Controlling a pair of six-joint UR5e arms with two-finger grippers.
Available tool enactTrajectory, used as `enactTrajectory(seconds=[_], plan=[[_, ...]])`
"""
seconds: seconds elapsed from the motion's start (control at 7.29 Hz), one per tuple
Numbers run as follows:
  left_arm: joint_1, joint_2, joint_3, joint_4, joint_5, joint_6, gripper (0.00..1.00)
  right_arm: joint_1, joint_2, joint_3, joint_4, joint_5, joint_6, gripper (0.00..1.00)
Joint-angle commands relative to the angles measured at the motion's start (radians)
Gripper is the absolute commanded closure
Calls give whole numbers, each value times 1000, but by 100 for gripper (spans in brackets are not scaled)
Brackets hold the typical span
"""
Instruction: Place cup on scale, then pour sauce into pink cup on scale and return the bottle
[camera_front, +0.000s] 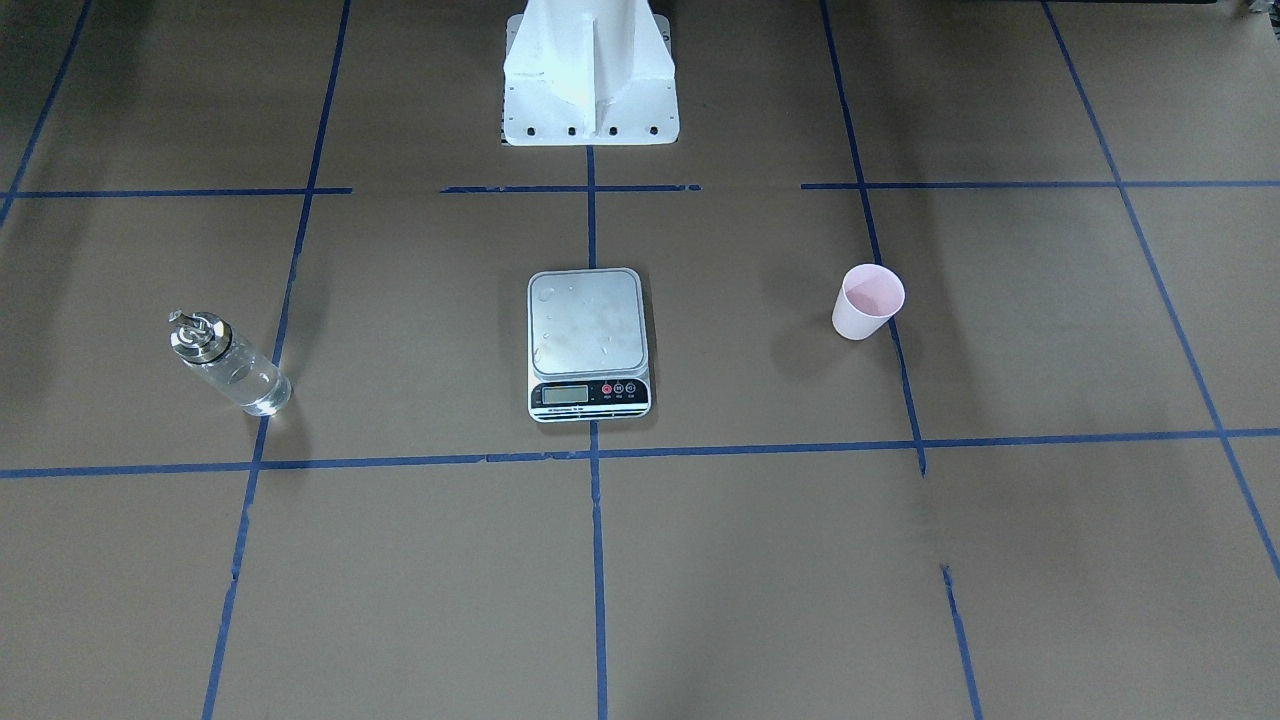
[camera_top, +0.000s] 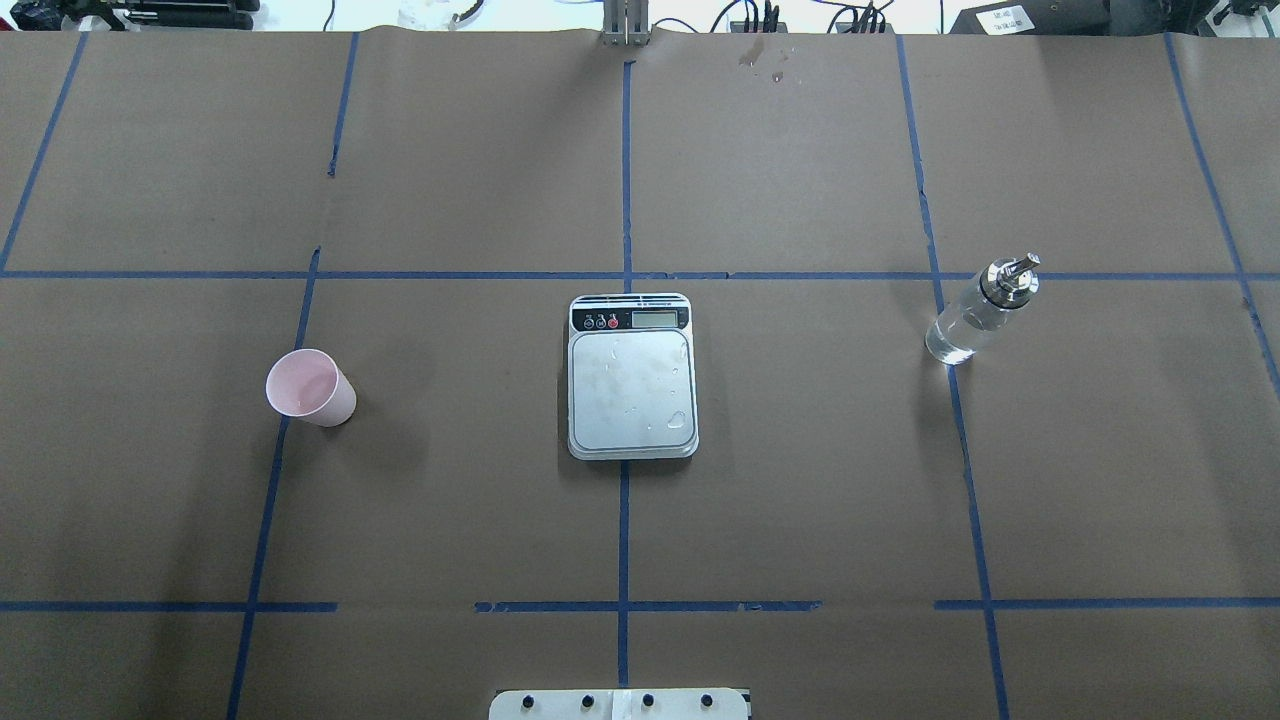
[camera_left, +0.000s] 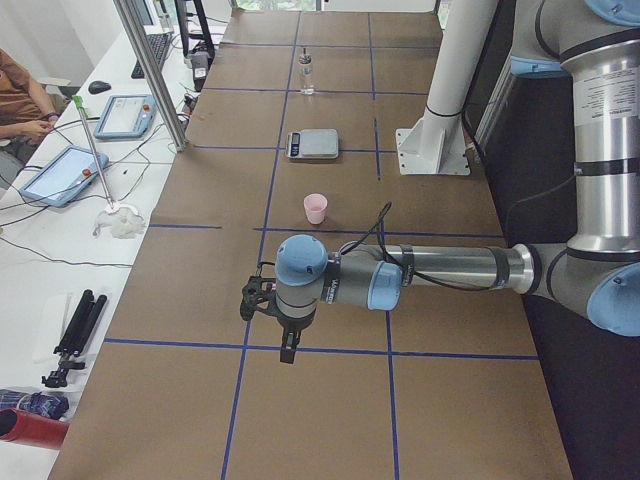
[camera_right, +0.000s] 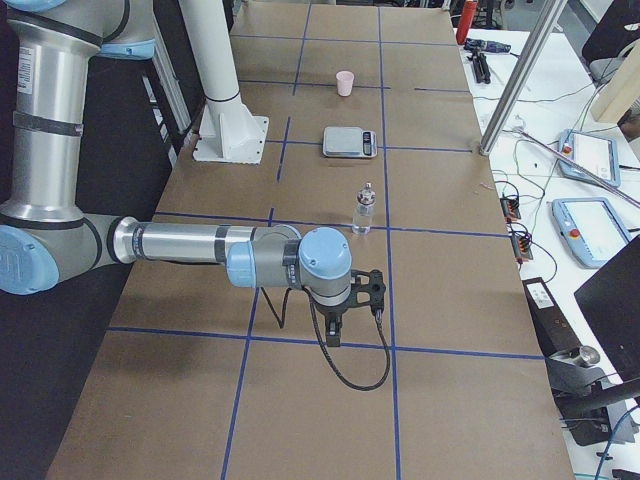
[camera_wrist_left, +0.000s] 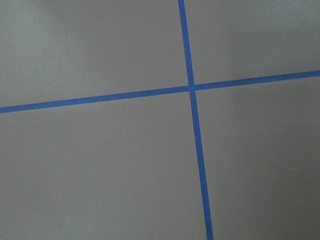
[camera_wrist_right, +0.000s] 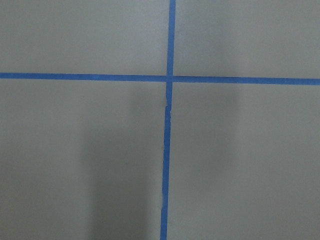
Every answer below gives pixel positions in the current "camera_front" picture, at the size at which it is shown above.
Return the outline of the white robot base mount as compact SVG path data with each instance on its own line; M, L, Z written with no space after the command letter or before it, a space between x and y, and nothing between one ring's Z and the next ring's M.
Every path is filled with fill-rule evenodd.
M681 133L671 24L649 1L529 1L506 22L500 137L649 146Z

